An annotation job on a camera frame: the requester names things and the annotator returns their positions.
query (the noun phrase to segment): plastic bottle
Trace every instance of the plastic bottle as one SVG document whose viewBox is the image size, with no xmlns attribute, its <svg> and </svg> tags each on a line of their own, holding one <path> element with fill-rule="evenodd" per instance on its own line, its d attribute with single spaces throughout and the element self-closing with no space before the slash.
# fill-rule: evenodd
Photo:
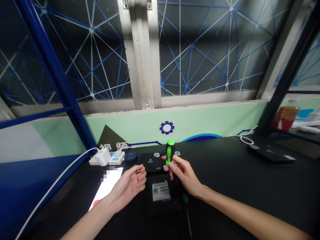
<svg viewBox="0 0 320 240">
<path fill-rule="evenodd" d="M 298 100 L 289 100 L 287 106 L 280 107 L 277 115 L 274 117 L 271 123 L 271 127 L 289 130 L 292 127 L 299 111 L 300 107 L 298 105 Z"/>
</svg>

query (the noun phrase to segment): smartphone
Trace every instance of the smartphone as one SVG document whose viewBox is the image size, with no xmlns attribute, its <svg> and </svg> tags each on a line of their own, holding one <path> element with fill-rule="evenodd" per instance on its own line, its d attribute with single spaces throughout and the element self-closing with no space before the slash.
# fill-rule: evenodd
<svg viewBox="0 0 320 240">
<path fill-rule="evenodd" d="M 103 182 L 101 183 L 96 196 L 94 197 L 89 211 L 94 207 L 102 198 L 107 196 L 113 189 L 116 182 L 120 179 L 123 168 L 115 168 L 114 170 L 107 170 L 107 173 L 103 176 Z"/>
</svg>

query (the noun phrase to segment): gear icon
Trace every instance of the gear icon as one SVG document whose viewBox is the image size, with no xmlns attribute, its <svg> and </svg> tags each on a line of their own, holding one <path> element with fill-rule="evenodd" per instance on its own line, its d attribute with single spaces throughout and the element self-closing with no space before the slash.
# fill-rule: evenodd
<svg viewBox="0 0 320 240">
<path fill-rule="evenodd" d="M 174 130 L 174 125 L 172 122 L 169 123 L 169 121 L 166 121 L 165 123 L 161 123 L 160 131 L 162 134 L 168 135 L 169 133 L 172 133 Z"/>
</svg>

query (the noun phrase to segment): forearm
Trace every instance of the forearm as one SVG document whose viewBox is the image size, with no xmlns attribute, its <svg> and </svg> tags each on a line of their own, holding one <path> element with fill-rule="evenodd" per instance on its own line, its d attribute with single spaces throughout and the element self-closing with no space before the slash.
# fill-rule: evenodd
<svg viewBox="0 0 320 240">
<path fill-rule="evenodd" d="M 114 214 L 112 200 L 106 196 L 87 212 L 61 239 L 94 239 Z"/>
<path fill-rule="evenodd" d="M 218 209 L 260 240 L 312 239 L 300 229 L 204 186 L 201 200 Z"/>
</svg>

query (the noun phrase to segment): blue mouse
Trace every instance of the blue mouse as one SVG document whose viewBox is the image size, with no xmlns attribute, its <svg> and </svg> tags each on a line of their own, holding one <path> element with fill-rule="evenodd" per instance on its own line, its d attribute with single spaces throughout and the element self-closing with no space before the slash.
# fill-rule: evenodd
<svg viewBox="0 0 320 240">
<path fill-rule="evenodd" d="M 136 152 L 130 152 L 124 156 L 124 160 L 126 162 L 132 162 L 132 161 L 136 160 L 137 157 L 138 157 L 138 154 Z"/>
</svg>

